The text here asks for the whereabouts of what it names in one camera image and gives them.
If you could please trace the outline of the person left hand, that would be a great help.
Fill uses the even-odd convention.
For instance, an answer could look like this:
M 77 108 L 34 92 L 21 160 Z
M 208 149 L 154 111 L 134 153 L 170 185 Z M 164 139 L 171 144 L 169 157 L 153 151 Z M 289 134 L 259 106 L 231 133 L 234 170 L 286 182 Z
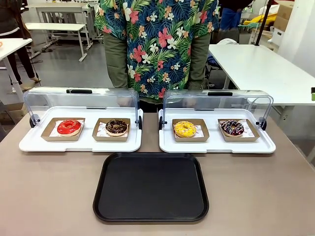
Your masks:
M 204 81 L 192 81 L 190 80 L 188 82 L 188 90 L 203 90 L 203 87 L 205 86 Z M 195 104 L 194 99 L 189 99 L 186 102 L 187 106 L 193 106 Z

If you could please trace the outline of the person right hand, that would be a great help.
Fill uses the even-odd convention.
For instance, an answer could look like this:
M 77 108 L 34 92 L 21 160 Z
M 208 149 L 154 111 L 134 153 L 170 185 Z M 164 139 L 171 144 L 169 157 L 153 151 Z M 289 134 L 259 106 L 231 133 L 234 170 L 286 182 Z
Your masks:
M 117 103 L 120 107 L 129 107 L 132 102 L 132 97 L 130 96 L 130 90 L 128 88 L 117 88 L 118 97 Z

